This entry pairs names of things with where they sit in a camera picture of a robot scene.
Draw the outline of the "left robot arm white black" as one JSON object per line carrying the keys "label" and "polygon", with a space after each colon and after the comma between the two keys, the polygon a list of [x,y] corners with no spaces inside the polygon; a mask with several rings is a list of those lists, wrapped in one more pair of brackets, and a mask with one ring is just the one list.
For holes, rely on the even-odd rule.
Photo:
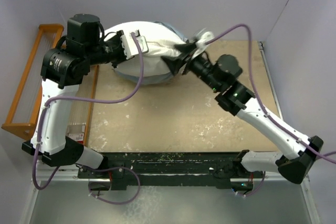
{"label": "left robot arm white black", "polygon": [[36,133],[22,150],[51,167],[82,165],[96,178],[108,172],[108,158],[66,136],[71,104],[93,65],[117,65],[130,56],[124,51],[132,36],[124,30],[106,39],[99,17],[77,14],[67,21],[67,34],[46,52],[41,67],[42,101]]}

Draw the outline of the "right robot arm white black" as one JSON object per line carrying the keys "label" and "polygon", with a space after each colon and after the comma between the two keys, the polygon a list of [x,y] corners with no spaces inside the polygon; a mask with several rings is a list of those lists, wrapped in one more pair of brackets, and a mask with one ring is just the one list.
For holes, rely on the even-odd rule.
{"label": "right robot arm white black", "polygon": [[173,75],[181,68],[183,74],[195,74],[217,94],[215,100],[224,111],[253,126],[279,149],[277,152],[240,152],[233,166],[234,173],[246,177],[251,172],[273,172],[289,182],[301,184],[316,161],[323,140],[300,133],[259,104],[256,94],[238,81],[243,70],[236,57],[224,54],[212,64],[202,55],[191,56],[196,50],[192,43],[175,47],[181,54],[161,58]]}

